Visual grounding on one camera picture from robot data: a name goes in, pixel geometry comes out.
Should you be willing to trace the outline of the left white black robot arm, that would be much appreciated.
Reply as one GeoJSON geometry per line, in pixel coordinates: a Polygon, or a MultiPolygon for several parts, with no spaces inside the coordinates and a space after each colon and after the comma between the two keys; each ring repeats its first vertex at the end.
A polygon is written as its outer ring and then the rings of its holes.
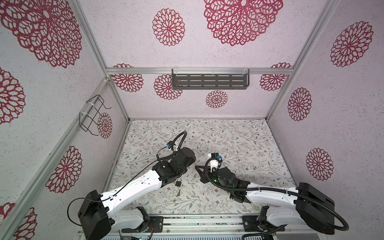
{"type": "Polygon", "coordinates": [[[151,218],[143,207],[127,213],[122,209],[136,199],[175,182],[196,161],[189,148],[176,151],[170,160],[158,162],[151,170],[125,187],[98,193],[89,192],[80,207],[78,218],[87,240],[101,240],[111,231],[140,233],[147,230],[151,218]]]}

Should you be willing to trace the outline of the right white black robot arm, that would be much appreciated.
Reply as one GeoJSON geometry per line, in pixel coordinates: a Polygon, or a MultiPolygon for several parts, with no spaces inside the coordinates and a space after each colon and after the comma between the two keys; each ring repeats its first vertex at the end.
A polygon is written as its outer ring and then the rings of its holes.
{"type": "Polygon", "coordinates": [[[301,183],[298,188],[267,191],[264,186],[238,179],[227,167],[216,170],[196,166],[195,169],[202,183],[218,185],[229,193],[231,200],[264,204],[258,215],[242,218],[246,232],[272,235],[273,231],[284,231],[286,225],[306,225],[322,234],[335,233],[335,217],[325,209],[334,210],[334,201],[307,183],[301,183]]]}

